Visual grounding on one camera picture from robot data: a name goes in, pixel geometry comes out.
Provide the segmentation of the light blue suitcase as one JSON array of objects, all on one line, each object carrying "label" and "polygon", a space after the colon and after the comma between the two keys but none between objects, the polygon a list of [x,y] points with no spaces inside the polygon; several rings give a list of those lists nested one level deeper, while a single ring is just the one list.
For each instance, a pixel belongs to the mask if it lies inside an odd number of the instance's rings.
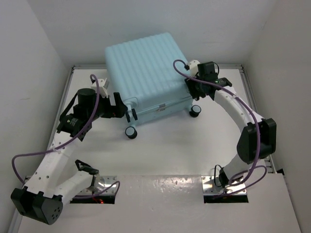
[{"label": "light blue suitcase", "polygon": [[115,92],[128,111],[136,110],[138,120],[128,126],[153,121],[175,112],[189,110],[193,99],[184,77],[186,58],[170,33],[161,33],[105,48],[105,64]]}]

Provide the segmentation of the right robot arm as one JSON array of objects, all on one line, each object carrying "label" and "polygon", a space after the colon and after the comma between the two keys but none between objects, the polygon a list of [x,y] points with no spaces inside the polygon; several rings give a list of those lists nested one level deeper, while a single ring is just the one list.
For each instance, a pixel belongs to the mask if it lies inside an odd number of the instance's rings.
[{"label": "right robot arm", "polygon": [[222,167],[214,183],[219,188],[237,186],[235,182],[243,174],[249,178],[258,168],[258,160],[276,151],[276,122],[253,111],[237,94],[227,78],[220,78],[214,62],[199,63],[196,60],[185,63],[184,69],[190,75],[175,71],[185,77],[185,83],[194,99],[209,96],[219,104],[238,126],[241,135],[237,143],[237,154],[229,164]]}]

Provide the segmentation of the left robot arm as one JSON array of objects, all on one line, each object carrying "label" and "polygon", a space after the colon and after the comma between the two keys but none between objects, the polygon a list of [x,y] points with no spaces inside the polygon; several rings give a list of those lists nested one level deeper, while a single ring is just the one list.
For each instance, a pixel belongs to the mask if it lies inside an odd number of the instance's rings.
[{"label": "left robot arm", "polygon": [[[102,196],[115,195],[120,182],[114,178],[101,181],[99,171],[89,164],[73,159],[73,152],[99,118],[121,118],[127,107],[118,92],[115,105],[98,91],[82,88],[77,91],[60,116],[51,148],[35,173],[22,188],[16,188],[11,200],[18,212],[28,218],[52,225],[60,217],[64,205],[72,200],[94,200],[102,203]],[[60,175],[68,161],[74,161],[77,172],[62,184]]]}]

